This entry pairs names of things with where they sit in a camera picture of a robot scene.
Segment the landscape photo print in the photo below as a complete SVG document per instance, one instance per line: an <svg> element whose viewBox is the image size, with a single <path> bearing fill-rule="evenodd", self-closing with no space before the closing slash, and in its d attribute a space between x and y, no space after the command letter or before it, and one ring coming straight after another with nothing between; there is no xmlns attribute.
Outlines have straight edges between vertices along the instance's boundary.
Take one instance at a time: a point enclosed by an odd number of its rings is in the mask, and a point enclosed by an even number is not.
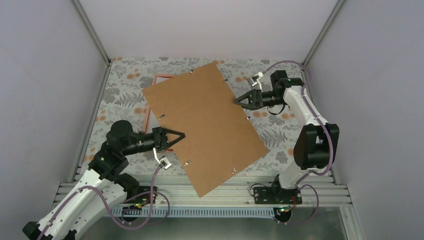
<svg viewBox="0 0 424 240"><path fill-rule="evenodd" d="M166 74L156 74L153 78L152 81L152 85L158 84L158 83L162 83L168 79L171 79L173 77L173 75L166 75ZM145 120L144 120L144 125L143 125L143 130L146 133L151 133L152 132L152 128L156 128L159 127L160 124L158 123L158 120L155 116L155 114L153 113L150 105L147 105L146 108L148 111L145 114Z"/></svg>

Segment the brown backing board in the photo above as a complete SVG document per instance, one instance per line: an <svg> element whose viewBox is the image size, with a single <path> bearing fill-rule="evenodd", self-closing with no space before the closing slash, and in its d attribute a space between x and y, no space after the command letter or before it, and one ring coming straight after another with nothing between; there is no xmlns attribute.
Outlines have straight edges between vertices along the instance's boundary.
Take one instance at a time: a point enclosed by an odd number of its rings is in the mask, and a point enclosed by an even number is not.
<svg viewBox="0 0 424 240"><path fill-rule="evenodd" d="M162 128L184 133L172 146L203 197L268 153L215 63L142 90Z"/></svg>

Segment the red picture frame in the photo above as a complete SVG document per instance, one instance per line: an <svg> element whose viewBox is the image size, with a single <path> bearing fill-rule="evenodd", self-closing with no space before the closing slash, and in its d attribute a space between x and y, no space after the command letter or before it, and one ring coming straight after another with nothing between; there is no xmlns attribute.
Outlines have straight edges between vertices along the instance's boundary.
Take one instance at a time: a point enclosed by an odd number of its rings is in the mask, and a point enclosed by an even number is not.
<svg viewBox="0 0 424 240"><path fill-rule="evenodd" d="M174 75L171 74L155 74L152 79L151 86L154 86L158 83L164 82L165 80L173 78ZM159 126L159 124L156 121L156 117L154 116L150 106L147 104L145 108L145 118L143 122L142 131L144 132L144 136L151 133L152 128L156 128ZM155 146L154 141L149 139L149 137L146 139L147 142L140 142L140 146L143 150L151 151L153 147Z"/></svg>

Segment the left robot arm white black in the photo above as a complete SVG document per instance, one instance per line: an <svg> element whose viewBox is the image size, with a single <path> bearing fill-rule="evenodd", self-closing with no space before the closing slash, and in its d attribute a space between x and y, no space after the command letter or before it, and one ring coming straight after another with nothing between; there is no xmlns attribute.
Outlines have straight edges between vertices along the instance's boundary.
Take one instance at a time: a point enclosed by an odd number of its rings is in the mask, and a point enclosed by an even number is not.
<svg viewBox="0 0 424 240"><path fill-rule="evenodd" d="M155 197L159 194L154 183L140 192L140 183L123 170L128 166L127 156L153 152L158 162L153 176L161 169L169 169L171 163L157 154L168 150L185 138L180 131L155 127L150 133L135 132L127 120L112 124L100 150L89 162L80 180L65 198L39 221L29 221L22 229L30 240L79 240L81 236L105 214L113 216L111 209L119 204L134 202L148 196L149 210L145 226L152 213Z"/></svg>

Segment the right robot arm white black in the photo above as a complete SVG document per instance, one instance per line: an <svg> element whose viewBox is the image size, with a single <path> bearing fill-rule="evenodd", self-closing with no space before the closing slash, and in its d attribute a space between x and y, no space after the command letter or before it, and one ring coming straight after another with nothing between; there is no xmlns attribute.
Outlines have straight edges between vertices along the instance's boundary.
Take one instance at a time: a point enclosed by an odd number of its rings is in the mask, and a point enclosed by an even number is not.
<svg viewBox="0 0 424 240"><path fill-rule="evenodd" d="M270 91L253 88L237 97L234 104L250 111L279 105L289 107L301 126L293 149L294 162L271 184L272 200L282 204L289 199L290 191L303 188L300 184L308 176L324 176L330 171L340 129L319 114L301 78L288 77L286 71L276 70L270 75L270 81Z"/></svg>

